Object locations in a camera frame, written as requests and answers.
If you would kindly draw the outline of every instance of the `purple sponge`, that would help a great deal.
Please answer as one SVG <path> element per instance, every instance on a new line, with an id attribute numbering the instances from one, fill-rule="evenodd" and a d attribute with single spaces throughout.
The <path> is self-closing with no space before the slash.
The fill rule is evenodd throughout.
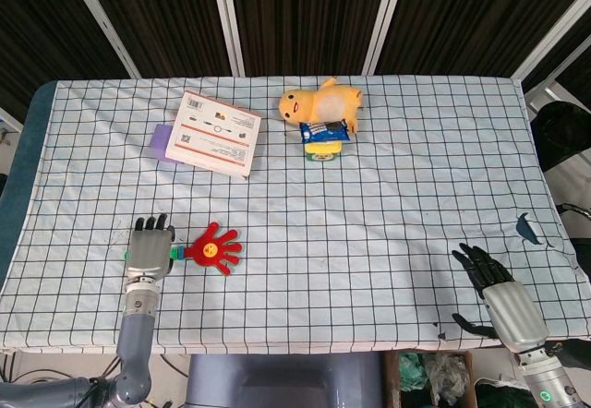
<path id="1" fill-rule="evenodd" d="M 156 129 L 154 129 L 154 134 L 151 135 L 151 155 L 159 161 L 177 163 L 177 161 L 173 161 L 166 157 L 166 146 L 168 146 L 168 140 L 170 139 L 172 132 L 172 125 L 158 124 L 156 125 Z"/>

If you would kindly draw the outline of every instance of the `plush duck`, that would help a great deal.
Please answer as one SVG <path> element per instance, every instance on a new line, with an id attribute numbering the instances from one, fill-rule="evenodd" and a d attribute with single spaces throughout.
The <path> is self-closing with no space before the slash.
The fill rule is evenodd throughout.
<path id="1" fill-rule="evenodd" d="M 286 91 L 279 101 L 279 112 L 289 124 L 325 122 L 347 123 L 350 133 L 357 131 L 357 108 L 361 106 L 361 90 L 337 85 L 336 78 L 327 79 L 317 91 Z"/>

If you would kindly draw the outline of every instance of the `floor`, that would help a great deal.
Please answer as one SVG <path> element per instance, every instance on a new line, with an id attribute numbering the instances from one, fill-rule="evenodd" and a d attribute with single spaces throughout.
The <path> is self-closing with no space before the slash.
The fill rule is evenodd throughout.
<path id="1" fill-rule="evenodd" d="M 522 380 L 520 371 L 514 365 L 511 354 L 504 349 L 472 350 L 473 370 L 475 379 L 517 379 Z M 70 376 L 92 377 L 100 375 L 115 357 L 111 354 L 66 354 L 59 361 L 52 354 L 17 354 L 14 364 L 13 378 L 19 383 L 31 383 L 46 378 L 63 378 L 55 371 Z M 188 371 L 189 356 L 167 355 L 165 357 L 178 370 Z M 167 365 L 159 355 L 154 355 L 150 362 L 152 374 L 152 391 L 149 402 L 158 408 L 178 408 L 185 400 L 187 378 Z M 586 402 L 591 402 L 591 372 L 570 368 L 567 373 Z M 142 408 L 150 408 L 149 403 L 143 403 Z"/>
<path id="2" fill-rule="evenodd" d="M 536 107 L 551 98 L 537 99 Z M 8 135 L 11 145 L 0 144 L 0 173 L 7 174 L 14 150 L 18 143 L 18 134 Z M 580 206 L 591 205 L 591 171 L 585 161 L 578 156 L 550 170 L 547 175 L 549 189 L 557 203 L 569 201 Z M 570 236 L 591 236 L 591 225 L 578 215 L 563 216 L 564 224 Z M 520 379 L 518 368 L 511 355 L 503 349 L 473 350 L 475 378 Z M 189 357 L 186 355 L 167 355 L 168 361 L 183 373 L 188 371 Z M 15 356 L 13 378 L 19 383 L 30 383 L 37 379 L 55 379 L 62 376 L 55 371 L 76 376 L 98 376 L 114 359 L 113 355 L 66 354 L 55 360 L 52 354 L 17 354 Z M 187 390 L 187 378 L 167 365 L 159 355 L 151 358 L 152 391 L 149 402 L 163 408 L 176 408 L 182 405 Z M 569 376 L 583 399 L 591 402 L 591 372 L 580 369 L 568 369 Z"/>

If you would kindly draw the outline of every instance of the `green plastic bag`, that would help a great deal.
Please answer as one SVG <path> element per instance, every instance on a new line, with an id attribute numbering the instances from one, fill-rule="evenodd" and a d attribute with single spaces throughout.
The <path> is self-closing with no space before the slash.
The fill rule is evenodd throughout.
<path id="1" fill-rule="evenodd" d="M 487 383 L 476 384 L 476 399 L 478 408 L 537 408 L 531 392 Z"/>
<path id="2" fill-rule="evenodd" d="M 398 358 L 400 369 L 400 390 L 423 390 L 427 383 L 427 373 L 418 354 L 401 353 Z"/>

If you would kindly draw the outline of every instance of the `table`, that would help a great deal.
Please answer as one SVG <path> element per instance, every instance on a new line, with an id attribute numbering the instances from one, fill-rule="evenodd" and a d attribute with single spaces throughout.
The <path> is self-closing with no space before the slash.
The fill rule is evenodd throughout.
<path id="1" fill-rule="evenodd" d="M 33 100 L 18 169 L 0 204 L 0 211 L 11 207 L 12 222 L 24 219 L 22 231 L 12 228 L 12 238 L 0 240 L 15 246 L 0 297 L 0 348 L 112 352 L 129 229 L 137 217 L 160 212 L 170 214 L 180 243 L 217 221 L 238 230 L 245 250 L 229 277 L 175 263 L 163 281 L 157 352 L 492 344 L 452 321 L 458 311 L 474 322 L 488 319 L 449 255 L 464 241 L 486 248 L 526 285 L 552 337 L 589 336 L 591 288 L 573 270 L 517 81 L 341 77 L 364 93 L 359 132 L 339 159 L 310 162 L 299 131 L 276 106 L 285 90 L 315 89 L 323 79 L 44 87 L 45 103 Z M 185 89 L 263 115 L 248 180 L 151 157 L 151 131 L 174 121 Z M 541 228 L 542 245 L 517 233 L 525 212 Z"/>

